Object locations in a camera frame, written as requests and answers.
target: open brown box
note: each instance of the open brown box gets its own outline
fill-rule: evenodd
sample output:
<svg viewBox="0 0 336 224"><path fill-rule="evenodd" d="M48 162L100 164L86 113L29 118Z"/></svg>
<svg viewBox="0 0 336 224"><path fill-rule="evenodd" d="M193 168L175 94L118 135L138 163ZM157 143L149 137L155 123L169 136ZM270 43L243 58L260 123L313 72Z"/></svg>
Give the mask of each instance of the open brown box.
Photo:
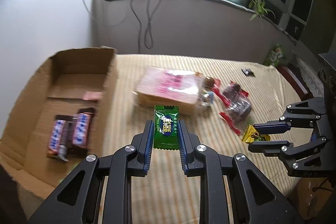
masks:
<svg viewBox="0 0 336 224"><path fill-rule="evenodd" d="M74 115L79 108L97 109L89 151L101 156L116 81L115 49L72 49L48 58L30 78L9 115L0 145L5 170L24 189L46 198L80 161L46 157L54 117ZM102 92L102 99L83 100L87 91Z"/></svg>

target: transparent plastic bag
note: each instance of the transparent plastic bag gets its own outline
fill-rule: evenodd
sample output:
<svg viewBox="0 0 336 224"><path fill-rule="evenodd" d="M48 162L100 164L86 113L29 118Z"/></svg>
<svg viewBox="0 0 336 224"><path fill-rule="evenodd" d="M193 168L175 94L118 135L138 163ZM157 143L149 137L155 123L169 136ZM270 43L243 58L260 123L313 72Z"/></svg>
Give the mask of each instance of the transparent plastic bag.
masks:
<svg viewBox="0 0 336 224"><path fill-rule="evenodd" d="M241 131L236 127L236 123L244 120L251 112L252 105L248 99L249 94L233 81L222 93L217 87L214 87L213 91L224 104L224 111L220 112L219 115L237 135L240 135Z"/></svg>
<svg viewBox="0 0 336 224"><path fill-rule="evenodd" d="M200 72L148 67L134 90L136 101L150 107L175 105L181 114L193 115L209 105L204 78Z"/></svg>

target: spider plant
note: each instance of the spider plant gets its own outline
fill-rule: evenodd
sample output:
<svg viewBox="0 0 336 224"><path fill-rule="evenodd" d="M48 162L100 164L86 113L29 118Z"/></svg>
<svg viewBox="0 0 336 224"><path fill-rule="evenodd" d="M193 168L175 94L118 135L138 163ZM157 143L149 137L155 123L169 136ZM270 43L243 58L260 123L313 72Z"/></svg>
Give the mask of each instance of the spider plant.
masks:
<svg viewBox="0 0 336 224"><path fill-rule="evenodd" d="M250 20L255 19L257 16L263 17L264 15L268 15L271 12L274 15L272 10L265 8L265 1L264 0L252 0L255 5L255 14L251 16Z"/></svg>

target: yellow candy wrapper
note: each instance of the yellow candy wrapper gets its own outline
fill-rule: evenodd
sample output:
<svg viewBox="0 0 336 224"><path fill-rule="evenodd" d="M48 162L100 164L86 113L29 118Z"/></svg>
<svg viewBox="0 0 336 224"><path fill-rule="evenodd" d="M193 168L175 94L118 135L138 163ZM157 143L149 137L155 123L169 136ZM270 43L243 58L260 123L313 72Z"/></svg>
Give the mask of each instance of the yellow candy wrapper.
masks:
<svg viewBox="0 0 336 224"><path fill-rule="evenodd" d="M243 136L243 138L241 139L241 141L243 143L251 143L254 141L270 141L271 137L269 135L260 135L258 133L258 131L252 126L252 125L248 125L246 130L245 130L245 134Z"/></svg>

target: green candy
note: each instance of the green candy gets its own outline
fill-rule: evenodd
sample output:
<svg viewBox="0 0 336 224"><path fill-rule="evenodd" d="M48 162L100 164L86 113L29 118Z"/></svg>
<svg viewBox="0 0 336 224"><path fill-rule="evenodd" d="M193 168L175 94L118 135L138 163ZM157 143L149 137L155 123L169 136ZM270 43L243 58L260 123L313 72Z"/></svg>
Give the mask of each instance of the green candy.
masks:
<svg viewBox="0 0 336 224"><path fill-rule="evenodd" d="M154 148L178 150L177 117L178 106L155 106Z"/></svg>

